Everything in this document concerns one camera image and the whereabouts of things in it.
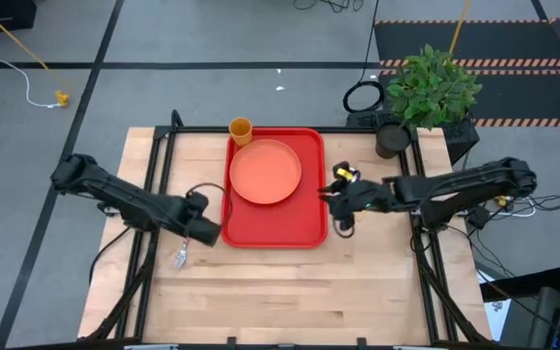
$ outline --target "red tray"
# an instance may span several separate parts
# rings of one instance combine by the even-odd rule
[[[224,186],[232,199],[232,217],[222,230],[225,242],[241,248],[315,248],[328,235],[328,213],[317,189],[326,183],[321,135],[309,128],[255,127],[253,141],[272,139],[291,147],[301,162],[301,179],[286,199],[260,205],[241,197],[228,176],[239,148],[228,140]],[[224,198],[222,220],[228,215]]]

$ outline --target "orange plate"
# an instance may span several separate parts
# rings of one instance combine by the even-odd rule
[[[230,164],[230,182],[245,199],[271,204],[288,197],[301,178],[298,155],[276,140],[254,141],[234,156]]]

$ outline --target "wooden tabletop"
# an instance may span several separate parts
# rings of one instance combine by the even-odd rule
[[[118,176],[142,187],[152,145],[152,128],[131,128]],[[328,183],[332,166],[348,160],[363,178],[378,181],[401,175],[397,158],[385,160],[374,150],[370,134],[323,134]],[[440,129],[419,129],[428,176],[451,171]],[[222,185],[228,135],[184,133],[176,137],[167,192],[183,195],[202,182]],[[165,143],[159,151],[156,182]],[[409,155],[410,169],[413,159]],[[222,195],[209,197],[204,215],[218,223]],[[460,219],[452,226],[465,230]],[[101,246],[123,230],[120,218],[107,219]],[[133,234],[110,248],[96,265],[79,335],[91,333],[123,291]],[[341,239],[330,232],[311,250],[214,248],[190,244],[185,268],[174,260],[183,239],[163,230],[159,235],[144,341],[172,343],[428,344],[427,325],[415,258],[409,249],[407,214],[359,213],[356,234]],[[491,338],[468,240],[459,232],[441,232],[440,246],[450,295],[466,317]],[[446,339],[441,305],[434,294],[440,338]],[[127,334],[137,299],[132,303]]]

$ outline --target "orange cup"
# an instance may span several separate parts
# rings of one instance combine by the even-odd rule
[[[252,123],[247,118],[235,118],[228,127],[234,143],[243,147],[252,141]]]

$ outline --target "gray floor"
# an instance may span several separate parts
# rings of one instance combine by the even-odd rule
[[[364,59],[374,1],[365,0],[357,13],[340,15],[323,4],[298,12],[291,2],[126,0],[106,60]],[[114,0],[37,3],[35,27],[15,34],[47,61],[92,61]],[[542,3],[549,16],[560,17],[560,0]],[[464,0],[381,0],[377,18],[454,19],[463,4]],[[468,18],[537,15],[530,0],[474,0]],[[3,34],[0,57],[30,60]],[[370,59],[377,59],[376,51]],[[46,110],[24,101],[18,73],[0,70],[0,319],[88,77],[88,71],[57,73],[73,85],[72,105]],[[32,98],[53,103],[53,78],[39,70],[28,74]],[[261,125],[342,125],[346,113],[340,99],[359,76],[359,70],[104,70],[75,151],[92,154],[116,171],[126,130],[167,123],[173,108],[187,124],[226,124],[246,116]],[[372,98],[372,91],[364,91],[353,102],[365,105]],[[560,193],[560,128],[481,128],[479,133],[482,141],[469,165],[504,156],[523,158],[540,176],[539,194]],[[75,339],[103,221],[81,198],[58,199],[9,346]],[[514,273],[560,265],[560,211],[490,224],[481,239]],[[516,255],[516,246],[525,247],[526,253]]]

